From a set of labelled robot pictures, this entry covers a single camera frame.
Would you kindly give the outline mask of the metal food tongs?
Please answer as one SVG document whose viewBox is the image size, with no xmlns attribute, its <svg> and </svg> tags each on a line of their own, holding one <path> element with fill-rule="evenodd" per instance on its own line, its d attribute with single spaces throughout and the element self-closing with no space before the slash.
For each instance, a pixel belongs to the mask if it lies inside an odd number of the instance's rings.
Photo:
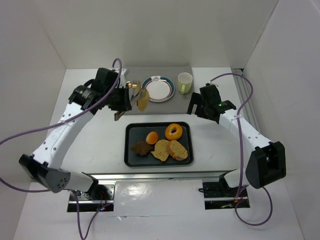
<svg viewBox="0 0 320 240">
<path fill-rule="evenodd" d="M 139 99 L 139 96 L 140 96 L 140 93 L 141 93 L 141 90 L 140 89 L 138 91 L 138 93 L 135 95 L 134 99 L 133 100 L 130 100 L 130 106 L 131 106 L 131 109 L 129 110 L 125 110 L 125 111 L 117 111 L 115 114 L 114 114 L 114 120 L 115 121 L 118 121 L 126 112 L 128 111 L 131 111 L 132 109 L 138 109 L 138 106 L 137 106 L 137 101 Z"/>
</svg>

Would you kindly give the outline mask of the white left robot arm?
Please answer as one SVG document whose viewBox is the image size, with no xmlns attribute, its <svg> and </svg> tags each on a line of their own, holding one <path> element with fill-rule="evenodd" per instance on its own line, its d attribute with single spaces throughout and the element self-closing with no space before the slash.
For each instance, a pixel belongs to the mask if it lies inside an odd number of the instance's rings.
<svg viewBox="0 0 320 240">
<path fill-rule="evenodd" d="M 83 127 L 103 107 L 115 111 L 118 120 L 132 109 L 129 88 L 126 85 L 128 70 L 99 68 L 94 79 L 77 86 L 65 111 L 43 143 L 31 154 L 22 155 L 19 164 L 39 184 L 53 193 L 62 190 L 81 191 L 90 197 L 101 189 L 99 181 L 81 172 L 72 173 L 61 168 L 70 146 Z"/>
</svg>

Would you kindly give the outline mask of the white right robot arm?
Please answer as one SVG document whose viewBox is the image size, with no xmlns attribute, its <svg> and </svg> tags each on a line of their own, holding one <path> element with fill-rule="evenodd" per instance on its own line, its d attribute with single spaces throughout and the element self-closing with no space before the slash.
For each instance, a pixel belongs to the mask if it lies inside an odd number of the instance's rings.
<svg viewBox="0 0 320 240">
<path fill-rule="evenodd" d="M 187 113 L 195 110 L 197 117 L 216 122 L 227 129 L 243 148 L 244 159 L 239 169 L 225 172 L 219 177 L 224 189 L 252 186 L 260 189 L 287 175 L 284 145 L 261 135 L 238 112 L 229 100 L 222 101 L 215 85 L 207 84 L 199 93 L 192 93 Z"/>
</svg>

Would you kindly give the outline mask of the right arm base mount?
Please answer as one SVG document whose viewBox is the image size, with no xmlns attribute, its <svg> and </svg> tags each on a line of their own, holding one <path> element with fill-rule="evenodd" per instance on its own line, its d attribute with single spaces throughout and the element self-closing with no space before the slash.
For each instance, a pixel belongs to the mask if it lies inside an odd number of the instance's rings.
<svg viewBox="0 0 320 240">
<path fill-rule="evenodd" d="M 198 189 L 204 197 L 206 210 L 234 209 L 237 204 L 239 208 L 250 208 L 248 193 L 244 190 L 236 198 L 237 188 L 222 190 L 218 182 L 203 182 Z"/>
</svg>

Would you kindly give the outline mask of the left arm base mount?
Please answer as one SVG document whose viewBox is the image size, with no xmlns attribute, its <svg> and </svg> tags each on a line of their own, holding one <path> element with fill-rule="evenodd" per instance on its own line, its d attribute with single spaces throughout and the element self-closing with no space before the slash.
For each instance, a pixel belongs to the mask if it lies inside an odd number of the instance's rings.
<svg viewBox="0 0 320 240">
<path fill-rule="evenodd" d="M 77 190 L 74 193 L 70 193 L 67 212 L 77 212 L 76 198 L 78 199 L 79 212 L 113 212 L 114 211 L 114 193 L 115 184 L 99 185 L 97 190 L 90 195 L 86 192 Z"/>
</svg>

